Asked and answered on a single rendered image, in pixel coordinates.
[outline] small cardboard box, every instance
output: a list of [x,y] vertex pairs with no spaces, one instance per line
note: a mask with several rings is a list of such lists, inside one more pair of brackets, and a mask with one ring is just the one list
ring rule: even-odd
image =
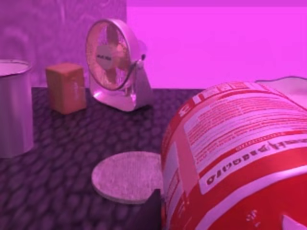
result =
[[51,109],[70,114],[86,108],[83,68],[61,63],[46,68]]

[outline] white stripe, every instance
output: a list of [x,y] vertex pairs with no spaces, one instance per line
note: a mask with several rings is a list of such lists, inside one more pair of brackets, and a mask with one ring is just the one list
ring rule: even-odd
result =
[[199,222],[195,230],[207,230],[214,222],[216,222],[224,213],[230,210],[234,205],[244,198],[256,193],[257,191],[268,187],[269,185],[282,181],[291,177],[299,176],[307,173],[307,166],[284,170],[257,179],[245,186],[240,187],[225,198],[222,202],[212,208]]

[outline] textured table surface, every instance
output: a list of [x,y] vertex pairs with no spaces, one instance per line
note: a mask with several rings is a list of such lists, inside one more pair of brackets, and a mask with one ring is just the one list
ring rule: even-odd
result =
[[33,88],[35,148],[0,159],[0,230],[121,230],[140,206],[99,196],[93,168],[124,151],[160,152],[176,110],[200,90],[155,90],[155,104],[124,113],[87,92],[88,108],[50,111],[47,90]]

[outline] fan logo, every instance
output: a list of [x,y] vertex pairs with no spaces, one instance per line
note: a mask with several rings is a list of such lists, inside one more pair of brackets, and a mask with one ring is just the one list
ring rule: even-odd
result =
[[100,54],[97,55],[97,58],[104,59],[104,60],[108,60],[108,61],[111,61],[111,60],[112,60],[111,57],[104,56],[104,55],[100,55]]

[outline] purple curtain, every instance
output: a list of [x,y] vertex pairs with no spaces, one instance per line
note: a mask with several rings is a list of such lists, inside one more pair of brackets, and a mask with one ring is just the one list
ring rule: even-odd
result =
[[85,40],[102,18],[126,22],[126,0],[0,0],[0,59],[33,66],[32,86],[46,86],[45,67],[82,65],[88,85]]

